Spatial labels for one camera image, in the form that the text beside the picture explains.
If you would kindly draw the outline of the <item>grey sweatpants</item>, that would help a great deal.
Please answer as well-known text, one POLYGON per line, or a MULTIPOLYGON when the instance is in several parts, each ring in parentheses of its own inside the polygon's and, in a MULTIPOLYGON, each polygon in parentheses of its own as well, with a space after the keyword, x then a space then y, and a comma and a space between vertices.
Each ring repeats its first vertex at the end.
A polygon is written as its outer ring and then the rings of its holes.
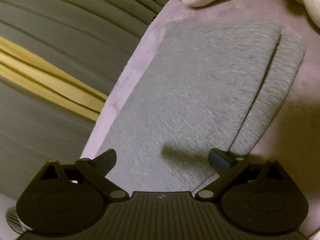
POLYGON ((117 153, 107 178, 127 192, 204 187, 208 152, 229 150, 251 111, 273 118, 303 56, 269 20, 169 23, 101 146, 117 153))

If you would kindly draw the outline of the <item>lilac fleece bed blanket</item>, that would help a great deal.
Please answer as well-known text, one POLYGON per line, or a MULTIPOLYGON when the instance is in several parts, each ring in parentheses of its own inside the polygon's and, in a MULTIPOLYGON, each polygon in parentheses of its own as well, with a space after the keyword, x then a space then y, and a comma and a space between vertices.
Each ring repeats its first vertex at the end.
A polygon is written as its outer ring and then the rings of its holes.
POLYGON ((165 25, 188 18, 230 21, 265 18, 281 25, 286 34, 300 37, 304 60, 280 111, 250 153, 252 161, 277 159, 309 202, 301 231, 311 237, 319 229, 319 28, 294 0, 218 0, 193 9, 170 0, 148 27, 125 66, 82 152, 95 156, 129 94, 150 64, 165 25))

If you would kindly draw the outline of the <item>yellow curtain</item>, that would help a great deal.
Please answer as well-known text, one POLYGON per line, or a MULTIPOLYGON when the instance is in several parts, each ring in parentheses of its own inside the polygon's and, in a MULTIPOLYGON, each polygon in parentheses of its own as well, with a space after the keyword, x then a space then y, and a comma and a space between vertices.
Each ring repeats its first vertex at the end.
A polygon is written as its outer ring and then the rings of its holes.
POLYGON ((92 121, 107 100, 105 94, 3 37, 1 77, 92 121))

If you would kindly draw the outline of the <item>grey-green curtain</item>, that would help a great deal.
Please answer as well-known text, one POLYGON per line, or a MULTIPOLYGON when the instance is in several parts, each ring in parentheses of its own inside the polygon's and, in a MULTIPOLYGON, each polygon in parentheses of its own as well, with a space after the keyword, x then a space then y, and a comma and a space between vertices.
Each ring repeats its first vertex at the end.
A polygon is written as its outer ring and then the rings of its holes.
POLYGON ((1 193, 76 161, 168 0, 1 0, 1 193))

